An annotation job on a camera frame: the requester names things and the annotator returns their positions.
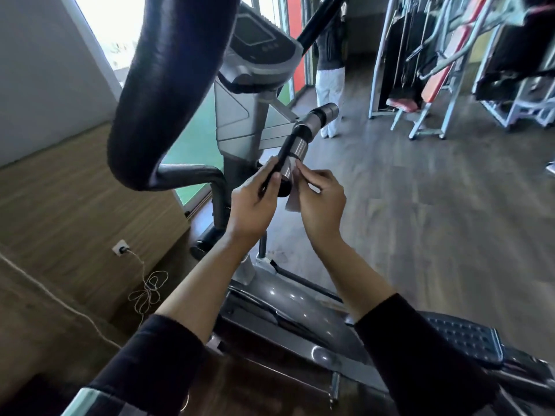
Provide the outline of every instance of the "hand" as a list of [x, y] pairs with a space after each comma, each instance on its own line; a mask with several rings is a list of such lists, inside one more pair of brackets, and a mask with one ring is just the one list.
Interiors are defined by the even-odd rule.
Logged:
[[[321, 249], [325, 244], [341, 239], [339, 224], [345, 208], [345, 193], [331, 171], [313, 171], [299, 160], [296, 164], [302, 223], [314, 249]], [[320, 192], [310, 188], [309, 183]]]
[[277, 157], [272, 157], [256, 174], [232, 192], [232, 210], [226, 234], [232, 238], [232, 242], [244, 246], [246, 252], [258, 242], [274, 217], [281, 174], [274, 172], [262, 198], [259, 193], [262, 183], [277, 162]]

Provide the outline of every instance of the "person's right hand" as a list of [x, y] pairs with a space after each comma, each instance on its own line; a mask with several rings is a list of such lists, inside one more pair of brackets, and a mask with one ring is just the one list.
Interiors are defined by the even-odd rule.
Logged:
[[[341, 239], [339, 224], [346, 197], [343, 187], [329, 170], [311, 170], [296, 161], [302, 223], [315, 250]], [[314, 191], [309, 183], [320, 189]]]

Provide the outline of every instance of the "wooden floor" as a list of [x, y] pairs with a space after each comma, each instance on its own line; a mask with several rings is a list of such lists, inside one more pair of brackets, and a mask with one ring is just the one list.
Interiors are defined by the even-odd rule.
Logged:
[[[305, 159], [345, 187], [344, 239], [414, 307], [494, 326], [555, 361], [555, 179], [543, 171], [555, 133], [532, 123], [505, 133], [463, 97], [446, 140], [410, 141], [412, 123], [390, 131], [392, 117], [367, 118], [370, 67], [349, 71], [341, 135], [318, 137]], [[300, 215], [277, 209], [269, 255], [333, 289]]]

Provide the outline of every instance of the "foot pedal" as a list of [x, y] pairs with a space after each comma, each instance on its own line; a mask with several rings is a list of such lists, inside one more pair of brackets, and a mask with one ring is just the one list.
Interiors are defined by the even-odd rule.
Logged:
[[504, 351], [497, 330], [451, 315], [420, 312], [455, 349], [470, 356], [480, 366], [500, 369]]

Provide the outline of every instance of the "person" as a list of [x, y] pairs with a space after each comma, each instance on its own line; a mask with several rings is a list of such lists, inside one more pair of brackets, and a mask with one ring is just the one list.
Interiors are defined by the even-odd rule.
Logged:
[[[343, 105], [343, 89], [345, 88], [345, 63], [343, 62], [343, 38], [345, 23], [342, 12], [346, 5], [331, 19], [313, 45], [314, 55], [318, 57], [316, 66], [316, 97], [318, 106], [333, 102], [339, 107]], [[338, 134], [341, 120], [334, 120], [320, 130], [320, 135], [333, 138]]]
[[[233, 191], [225, 235], [80, 390], [63, 416], [180, 412], [233, 272], [274, 216], [280, 174], [272, 175], [262, 198], [259, 190], [276, 161], [269, 160]], [[356, 321], [355, 329], [399, 414], [465, 416], [491, 403], [498, 385], [344, 242], [339, 225], [346, 197], [334, 175], [299, 161], [297, 169], [306, 234]]]

